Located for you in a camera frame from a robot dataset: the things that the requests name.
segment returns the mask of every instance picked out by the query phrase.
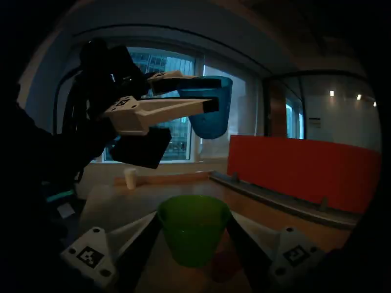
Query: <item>blue cup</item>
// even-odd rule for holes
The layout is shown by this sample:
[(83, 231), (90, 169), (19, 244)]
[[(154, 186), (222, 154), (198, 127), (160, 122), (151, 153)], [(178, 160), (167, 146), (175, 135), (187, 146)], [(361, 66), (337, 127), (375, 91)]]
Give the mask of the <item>blue cup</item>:
[(203, 76), (198, 79), (219, 79), (218, 88), (179, 88), (180, 97), (217, 97), (218, 112), (190, 116), (193, 131), (200, 138), (215, 139), (223, 135), (228, 128), (229, 108), (231, 105), (232, 80), (222, 76)]

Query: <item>red object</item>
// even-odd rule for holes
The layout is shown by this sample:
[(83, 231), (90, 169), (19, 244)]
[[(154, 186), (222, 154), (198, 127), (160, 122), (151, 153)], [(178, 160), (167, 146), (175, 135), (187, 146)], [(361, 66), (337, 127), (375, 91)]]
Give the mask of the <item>red object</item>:
[(228, 175), (344, 211), (363, 213), (375, 194), (381, 154), (356, 146), (278, 137), (233, 135)]

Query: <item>white wall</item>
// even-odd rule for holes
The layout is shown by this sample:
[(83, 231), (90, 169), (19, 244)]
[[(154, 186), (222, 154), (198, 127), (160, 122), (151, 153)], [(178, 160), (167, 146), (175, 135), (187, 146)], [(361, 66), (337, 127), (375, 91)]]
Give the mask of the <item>white wall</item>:
[[(325, 76), (304, 77), (303, 83), (307, 139), (381, 151), (379, 116), (369, 86), (352, 78)], [(309, 118), (320, 118), (320, 127)]]

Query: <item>screw hole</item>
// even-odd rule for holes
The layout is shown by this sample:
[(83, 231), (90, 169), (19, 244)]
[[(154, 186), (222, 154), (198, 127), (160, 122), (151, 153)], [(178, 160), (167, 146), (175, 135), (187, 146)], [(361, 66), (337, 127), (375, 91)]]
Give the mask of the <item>screw hole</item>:
[(283, 267), (280, 267), (280, 268), (276, 269), (276, 271), (275, 271), (277, 276), (282, 276), (285, 274), (285, 272), (286, 272), (286, 269)]
[(109, 277), (111, 275), (111, 272), (106, 269), (101, 270), (100, 273), (103, 277)]

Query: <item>ceiling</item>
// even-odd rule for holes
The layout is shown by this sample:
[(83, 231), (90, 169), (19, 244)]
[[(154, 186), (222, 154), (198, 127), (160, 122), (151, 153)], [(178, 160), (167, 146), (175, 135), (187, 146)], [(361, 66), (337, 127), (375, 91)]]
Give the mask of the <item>ceiling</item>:
[(239, 0), (269, 21), (295, 55), (355, 57), (353, 49), (317, 3), (312, 0)]

